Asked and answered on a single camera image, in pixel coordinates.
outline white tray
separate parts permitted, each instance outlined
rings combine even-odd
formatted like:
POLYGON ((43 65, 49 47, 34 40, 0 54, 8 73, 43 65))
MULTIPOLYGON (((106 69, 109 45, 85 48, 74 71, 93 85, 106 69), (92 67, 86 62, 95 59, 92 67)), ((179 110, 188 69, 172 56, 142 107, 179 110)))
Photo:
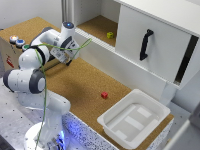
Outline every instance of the white tray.
POLYGON ((135 149, 169 113, 169 108, 135 89, 102 114, 98 122, 122 147, 135 149))

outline green cable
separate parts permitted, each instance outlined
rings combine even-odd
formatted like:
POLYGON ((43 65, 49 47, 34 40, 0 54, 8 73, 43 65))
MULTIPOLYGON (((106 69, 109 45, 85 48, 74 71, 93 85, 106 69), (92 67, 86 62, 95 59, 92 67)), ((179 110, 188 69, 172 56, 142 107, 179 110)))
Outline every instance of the green cable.
POLYGON ((44 78, 45 78, 45 97, 44 97, 44 114, 43 114, 43 119, 42 119, 42 124, 41 124, 41 127, 40 127, 40 131, 39 131, 39 135, 38 135, 38 138, 37 138, 37 143, 36 143, 36 147, 35 147, 35 150, 37 149, 37 145, 38 145, 38 142, 39 142, 39 139, 40 139, 40 134, 41 134, 41 131, 42 131, 42 126, 44 124, 44 119, 45 119, 45 114, 46 114, 46 100, 47 100, 47 85, 46 85, 46 75, 45 75, 45 71, 44 71, 44 67, 42 65, 42 61, 39 57, 39 53, 38 51, 35 49, 36 51, 36 54, 37 54, 37 57, 38 57, 38 60, 40 62, 40 65, 42 66, 42 72, 44 73, 44 78))
MULTIPOLYGON (((51 46, 51 47, 55 47, 55 48, 59 48, 61 50, 77 50, 77 52, 75 53, 75 55, 73 56, 72 60, 74 59, 74 57, 76 56, 76 54, 84 47, 86 47, 88 44, 90 44, 90 42, 92 41, 92 39, 88 39, 85 43, 83 43, 81 45, 81 47, 79 48, 76 48, 76 49, 65 49, 65 48, 61 48, 61 47, 57 47, 57 46, 53 46, 53 45, 50 45, 50 44, 40 44, 38 46, 51 46)), ((37 54, 37 57, 38 57, 38 60, 40 62, 40 65, 42 66, 42 72, 44 73, 44 77, 45 77, 45 81, 46 81, 46 75, 45 75, 45 71, 44 71, 44 67, 42 65, 42 61, 39 57, 39 53, 38 51, 35 49, 36 51, 36 54, 37 54)), ((39 142, 39 139, 40 139, 40 134, 41 134, 41 131, 42 131, 42 126, 44 124, 44 119, 45 119, 45 115, 46 115, 46 97, 47 97, 47 86, 46 86, 46 82, 45 82, 45 97, 44 97, 44 114, 43 114, 43 119, 42 119, 42 124, 41 124, 41 127, 40 127, 40 131, 39 131, 39 135, 38 135, 38 138, 37 138, 37 142, 36 142, 36 147, 35 147, 35 150, 37 149, 37 146, 38 146, 38 142, 39 142)))

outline drawer handle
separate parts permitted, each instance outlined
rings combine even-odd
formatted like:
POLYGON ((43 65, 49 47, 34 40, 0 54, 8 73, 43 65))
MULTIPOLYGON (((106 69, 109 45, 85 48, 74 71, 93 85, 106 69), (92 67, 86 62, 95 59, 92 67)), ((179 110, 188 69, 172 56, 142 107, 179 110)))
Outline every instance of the drawer handle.
POLYGON ((141 48, 141 52, 140 52, 140 60, 141 61, 148 57, 148 55, 145 52, 147 49, 148 37, 151 36, 152 34, 153 34, 153 31, 148 29, 147 33, 145 34, 145 36, 143 38, 142 48, 141 48))

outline yellow object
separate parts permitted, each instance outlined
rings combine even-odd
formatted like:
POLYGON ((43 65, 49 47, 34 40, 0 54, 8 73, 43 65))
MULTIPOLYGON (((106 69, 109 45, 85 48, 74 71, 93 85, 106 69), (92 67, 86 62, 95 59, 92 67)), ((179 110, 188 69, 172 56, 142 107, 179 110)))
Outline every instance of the yellow object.
POLYGON ((114 38, 114 34, 112 32, 108 32, 107 33, 107 38, 113 39, 114 38))

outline small red block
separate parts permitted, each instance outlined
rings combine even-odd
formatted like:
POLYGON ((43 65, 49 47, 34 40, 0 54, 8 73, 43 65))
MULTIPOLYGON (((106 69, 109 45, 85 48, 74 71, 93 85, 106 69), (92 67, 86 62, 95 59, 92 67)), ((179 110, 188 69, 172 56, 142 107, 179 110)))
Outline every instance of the small red block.
POLYGON ((107 92, 102 92, 101 93, 101 97, 103 97, 104 99, 106 99, 108 97, 108 93, 107 92))

